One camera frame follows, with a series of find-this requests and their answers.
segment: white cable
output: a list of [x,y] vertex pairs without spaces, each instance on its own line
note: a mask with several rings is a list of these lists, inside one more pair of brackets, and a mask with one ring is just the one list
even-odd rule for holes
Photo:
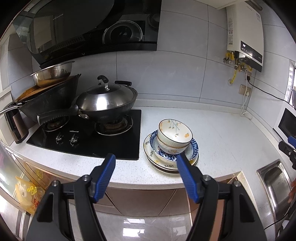
[[244,115],[245,113],[246,113],[246,111],[243,113],[243,111],[244,111],[244,105],[245,105],[245,103],[247,102],[247,99],[248,99],[248,96],[249,95],[247,95],[247,97],[246,97],[246,100],[244,100],[244,97],[246,96],[246,93],[247,93],[247,89],[248,89],[248,81],[247,81],[247,72],[246,72],[246,75],[245,75],[245,80],[246,80],[246,90],[245,90],[245,92],[244,92],[244,96],[243,96],[243,98],[242,98],[242,102],[243,102],[243,104],[242,104],[242,108],[241,108],[241,116],[242,115]]

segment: backsplash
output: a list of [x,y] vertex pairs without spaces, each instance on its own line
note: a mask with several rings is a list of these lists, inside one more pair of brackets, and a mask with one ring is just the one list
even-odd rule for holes
[[[284,98],[288,83],[289,62],[296,61],[296,44],[276,13],[262,0],[259,5],[264,34],[264,64],[256,72],[255,86],[279,98]],[[261,123],[273,128],[282,101],[253,88],[247,110]]]
[[1,46],[0,66],[2,89],[11,86],[13,99],[34,86],[31,54],[17,33],[9,35]]
[[162,0],[161,10],[157,51],[122,51],[75,59],[72,74],[82,74],[77,93],[97,84],[97,76],[103,74],[112,82],[131,81],[138,99],[241,108],[239,87],[246,84],[244,73],[229,86],[234,68],[223,63],[226,9],[216,10],[194,0]]

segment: power cord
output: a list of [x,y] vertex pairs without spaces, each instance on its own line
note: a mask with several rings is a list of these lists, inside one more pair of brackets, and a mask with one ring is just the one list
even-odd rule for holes
[[246,75],[245,75],[245,80],[246,80],[246,90],[245,90],[245,92],[244,92],[244,96],[243,96],[243,98],[242,98],[242,102],[243,102],[243,104],[242,104],[242,108],[241,108],[241,116],[242,115],[244,115],[245,113],[246,113],[246,111],[244,112],[244,105],[245,105],[245,103],[247,102],[247,99],[248,99],[248,96],[249,96],[249,92],[247,92],[247,89],[248,89],[248,82],[247,82],[247,77],[248,77],[248,75],[247,75],[247,72],[246,72]]
[[288,215],[289,210],[290,210],[290,207],[289,207],[288,211],[286,212],[286,214],[285,214],[280,220],[278,220],[278,221],[272,223],[271,225],[267,226],[265,229],[267,229],[267,228],[269,228],[270,226],[272,226],[272,225],[278,223],[279,221],[282,221],[282,220]]
[[[255,87],[256,89],[259,89],[259,90],[261,90],[260,88],[258,88],[257,86],[255,86],[255,85],[252,85],[251,83],[250,83],[250,77],[248,76],[247,77],[247,79],[248,79],[248,82],[249,82],[249,84],[251,85],[251,86],[253,86],[253,87]],[[284,100],[284,99],[281,99],[281,98],[279,98],[279,97],[276,97],[276,96],[274,96],[273,94],[270,94],[270,93],[268,93],[268,92],[266,92],[266,91],[264,91],[264,90],[261,90],[262,92],[264,92],[264,93],[266,93],[266,94],[268,94],[268,95],[271,95],[271,96],[273,96],[274,98],[276,98],[276,99],[279,99],[279,100],[282,100],[282,101],[285,101],[285,102],[287,102],[288,104],[289,104],[289,102],[288,101],[286,101],[286,100]]]

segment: black wok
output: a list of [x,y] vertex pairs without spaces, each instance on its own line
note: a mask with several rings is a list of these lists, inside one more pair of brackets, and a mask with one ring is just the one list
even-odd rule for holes
[[125,114],[129,112],[129,110],[133,107],[135,104],[136,98],[138,96],[138,93],[135,89],[131,88],[131,82],[127,81],[115,81],[115,84],[123,84],[128,85],[127,88],[129,88],[133,92],[133,98],[132,100],[122,106],[118,106],[112,109],[107,110],[80,110],[78,108],[78,105],[76,104],[76,100],[79,96],[77,96],[73,102],[72,106],[68,109],[59,109],[59,110],[53,110],[49,111],[47,113],[43,113],[38,116],[38,123],[42,125],[43,123],[46,123],[50,120],[53,120],[58,117],[62,116],[73,116],[78,115],[84,119],[89,119],[91,121],[99,122],[99,123],[108,123],[114,120],[119,119],[120,117],[123,117]]
[[37,122],[37,116],[44,112],[57,108],[68,108],[76,96],[79,77],[79,74],[73,76],[71,79],[56,85],[35,98],[16,102],[13,106],[0,111],[0,115],[13,109],[19,109],[26,116]]

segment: black cable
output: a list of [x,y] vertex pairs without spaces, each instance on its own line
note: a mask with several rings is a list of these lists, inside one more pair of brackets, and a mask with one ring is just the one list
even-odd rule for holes
[[288,215],[288,211],[287,211],[287,213],[285,214],[285,216],[283,216],[280,220],[278,220],[278,221],[272,223],[271,225],[267,226],[265,229],[267,229],[267,228],[269,228],[270,226],[272,226],[272,225],[278,223],[279,221],[282,221],[282,220]]
[[[248,80],[248,82],[249,82],[249,84],[251,85],[251,86],[254,86],[256,89],[259,89],[259,90],[261,90],[260,88],[258,88],[257,86],[255,86],[255,85],[252,85],[251,83],[250,83],[250,77],[248,76],[247,77],[247,80]],[[279,97],[276,97],[276,96],[274,96],[273,94],[270,94],[270,93],[268,93],[268,92],[266,92],[266,91],[264,91],[264,90],[261,90],[262,92],[264,92],[264,93],[266,93],[266,94],[268,94],[268,95],[271,95],[271,96],[273,96],[274,98],[276,98],[276,99],[279,99],[279,100],[282,100],[282,101],[285,101],[284,99],[281,99],[281,98],[279,98]]]

